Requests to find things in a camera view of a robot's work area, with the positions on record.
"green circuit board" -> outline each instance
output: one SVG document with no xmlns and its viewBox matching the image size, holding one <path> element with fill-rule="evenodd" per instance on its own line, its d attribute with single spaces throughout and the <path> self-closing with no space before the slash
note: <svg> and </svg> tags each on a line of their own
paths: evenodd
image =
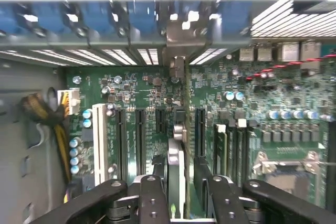
<svg viewBox="0 0 336 224">
<path fill-rule="evenodd" d="M 69 88 L 80 90 L 81 112 L 92 108 L 97 103 L 115 103 L 116 109 L 125 110 L 125 141 L 127 142 L 128 177 L 130 183 L 136 176 L 136 131 L 135 112 L 137 109 L 145 110 L 145 145 L 146 145 L 146 172 L 150 173 L 151 158 L 156 154 L 166 154 L 167 140 L 173 135 L 172 107 L 184 103 L 184 89 L 190 91 L 190 148 L 195 153 L 195 141 L 197 131 L 197 110 L 205 112 L 205 156 L 209 167 L 213 170 L 214 150 L 214 125 L 224 124 L 230 118 L 255 120 L 258 126 L 249 134 L 248 153 L 248 177 L 263 179 L 278 186 L 281 182 L 287 182 L 288 190 L 293 194 L 324 206 L 325 174 L 326 168 L 320 166 L 315 173 L 302 170 L 299 166 L 291 166 L 290 170 L 282 170 L 281 167 L 271 172 L 257 174 L 253 167 L 258 162 L 260 153 L 267 155 L 267 160 L 277 162 L 303 161 L 310 152 L 318 155 L 319 161 L 327 160 L 326 148 L 328 146 L 327 123 L 316 119 L 280 119 L 280 113 L 287 111 L 309 111 L 319 114 L 334 114 L 334 89 L 330 88 L 334 80 L 335 65 L 333 61 L 321 62 L 322 73 L 311 76 L 302 74 L 300 66 L 279 69 L 273 71 L 274 76 L 263 79 L 254 78 L 246 81 L 246 76 L 253 76 L 273 66 L 274 62 L 248 62 L 223 58 L 211 66 L 190 66 L 189 87 L 185 87 L 182 80 L 170 78 L 169 70 L 164 67 L 87 67 L 69 68 L 67 70 Z M 81 83 L 74 84 L 73 77 L 80 76 Z M 121 77 L 120 83 L 113 79 Z M 101 89 L 109 86 L 110 96 L 102 94 Z M 242 99 L 227 99 L 228 94 L 236 95 L 240 92 Z M 165 111 L 167 130 L 165 133 L 157 133 L 155 130 L 155 109 L 162 108 Z M 278 113 L 276 119 L 272 119 L 272 113 Z M 111 116 L 107 122 L 108 128 L 108 164 L 111 167 L 110 178 L 118 177 L 118 142 L 116 139 L 116 117 Z M 277 135 L 282 132 L 298 132 L 300 140 L 278 141 Z M 70 136 L 82 137 L 83 118 L 80 115 L 71 116 Z M 232 146 L 228 145 L 227 159 L 232 156 Z M 93 143 L 83 143 L 81 153 L 83 168 L 78 176 L 92 176 L 93 174 Z M 241 174 L 238 172 L 237 183 L 241 183 Z M 192 202 L 196 201 L 194 189 L 191 189 Z M 199 205 L 192 203 L 191 213 L 201 216 Z"/>
</svg>

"wire bundle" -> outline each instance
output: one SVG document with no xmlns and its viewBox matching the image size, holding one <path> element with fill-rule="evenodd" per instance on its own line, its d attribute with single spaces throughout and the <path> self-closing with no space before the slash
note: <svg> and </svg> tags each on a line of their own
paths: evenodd
<svg viewBox="0 0 336 224">
<path fill-rule="evenodd" d="M 54 88 L 49 88 L 48 93 L 56 96 Z M 21 99 L 21 106 L 24 113 L 35 123 L 50 126 L 55 133 L 58 153 L 62 163 L 62 170 L 66 184 L 71 181 L 70 157 L 68 136 L 63 121 L 69 115 L 69 95 L 64 92 L 60 98 L 60 106 L 56 111 L 52 110 L 45 102 L 40 93 L 30 94 Z"/>
</svg>

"blue capacitor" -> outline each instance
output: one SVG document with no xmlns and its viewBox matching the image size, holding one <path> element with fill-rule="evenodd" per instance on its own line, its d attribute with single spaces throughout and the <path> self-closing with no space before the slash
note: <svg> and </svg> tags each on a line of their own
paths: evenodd
<svg viewBox="0 0 336 224">
<path fill-rule="evenodd" d="M 91 125 L 92 125 L 92 122 L 91 122 L 90 119 L 85 119 L 85 120 L 83 121 L 83 127 L 84 127 L 84 128 L 89 128 L 89 127 L 91 127 Z"/>
<path fill-rule="evenodd" d="M 73 148 L 69 152 L 70 157 L 76 157 L 79 154 L 79 151 L 76 148 Z"/>
<path fill-rule="evenodd" d="M 71 148 L 76 148 L 80 143 L 80 138 L 79 137 L 74 137 L 73 139 L 70 140 L 69 146 Z"/>
<path fill-rule="evenodd" d="M 279 117 L 279 113 L 276 110 L 269 110 L 266 115 L 269 119 L 273 120 L 278 119 Z"/>
<path fill-rule="evenodd" d="M 303 119 L 303 112 L 301 110 L 293 110 L 291 116 L 294 119 Z"/>
<path fill-rule="evenodd" d="M 79 158 L 78 157 L 73 157 L 72 159 L 70 159 L 70 165 L 74 166 L 74 165 L 78 165 L 79 164 Z"/>
<path fill-rule="evenodd" d="M 307 119 L 311 119 L 311 120 L 316 120 L 319 118 L 319 115 L 317 112 L 314 112 L 314 111 L 310 111 L 310 110 L 306 110 L 304 112 L 304 115 L 305 115 L 305 118 Z"/>
<path fill-rule="evenodd" d="M 83 116 L 84 119 L 91 118 L 92 117 L 92 109 L 84 110 L 82 116 Z"/>
<path fill-rule="evenodd" d="M 281 119 L 284 119 L 284 120 L 290 119 L 290 113 L 288 111 L 281 111 L 280 117 Z"/>
<path fill-rule="evenodd" d="M 225 92 L 224 97 L 228 101 L 232 101 L 235 97 L 235 95 L 232 92 Z"/>
<path fill-rule="evenodd" d="M 79 173 L 79 166 L 78 165 L 74 165 L 73 167 L 71 167 L 70 172 L 71 172 L 71 174 L 77 174 L 77 173 Z"/>
<path fill-rule="evenodd" d="M 234 95 L 235 95 L 235 99 L 236 99 L 237 101 L 241 101 L 241 100 L 243 100 L 243 98 L 244 98 L 244 94 L 241 93 L 241 92 L 238 92 L 238 91 L 234 92 Z"/>
</svg>

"motherboard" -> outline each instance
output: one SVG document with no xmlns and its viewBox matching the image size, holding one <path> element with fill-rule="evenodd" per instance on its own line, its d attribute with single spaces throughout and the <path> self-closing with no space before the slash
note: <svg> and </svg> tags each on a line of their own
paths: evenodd
<svg viewBox="0 0 336 224">
<path fill-rule="evenodd" d="M 164 67 L 68 68 L 68 86 L 81 101 L 70 117 L 71 172 L 85 190 L 95 186 L 95 104 L 106 115 L 108 178 L 129 184 L 152 172 L 153 156 L 167 154 L 176 108 L 188 104 L 190 184 L 192 157 L 202 155 L 238 185 L 262 179 L 324 207 L 336 63 L 310 64 L 255 60 L 253 50 L 238 50 L 209 66 L 186 66 L 187 80 Z M 190 190 L 191 215 L 201 217 Z"/>
</svg>

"white power connector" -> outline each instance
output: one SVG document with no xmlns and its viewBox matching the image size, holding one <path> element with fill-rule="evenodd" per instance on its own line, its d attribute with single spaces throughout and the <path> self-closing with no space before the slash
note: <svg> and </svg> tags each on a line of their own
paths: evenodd
<svg viewBox="0 0 336 224">
<path fill-rule="evenodd" d="M 60 105 L 61 97 L 64 93 L 68 93 L 69 95 L 69 115 L 75 115 L 79 113 L 80 109 L 80 96 L 79 90 L 58 90 L 57 91 L 57 100 L 58 105 Z"/>
</svg>

